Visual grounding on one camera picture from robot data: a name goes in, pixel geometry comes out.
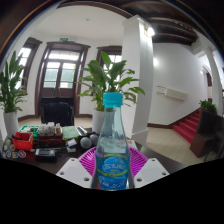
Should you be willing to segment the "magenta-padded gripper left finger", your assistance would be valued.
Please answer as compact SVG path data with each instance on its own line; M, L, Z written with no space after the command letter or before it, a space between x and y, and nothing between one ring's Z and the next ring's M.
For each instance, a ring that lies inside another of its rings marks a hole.
M95 150L91 148L79 158L70 158L56 175L83 188L91 188L96 167Z

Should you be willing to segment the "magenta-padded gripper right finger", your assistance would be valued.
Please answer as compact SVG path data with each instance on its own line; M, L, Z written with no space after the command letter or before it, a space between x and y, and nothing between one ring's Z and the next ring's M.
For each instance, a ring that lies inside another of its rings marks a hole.
M130 147L129 188L140 188L169 175L169 172L156 159L148 159L137 149Z

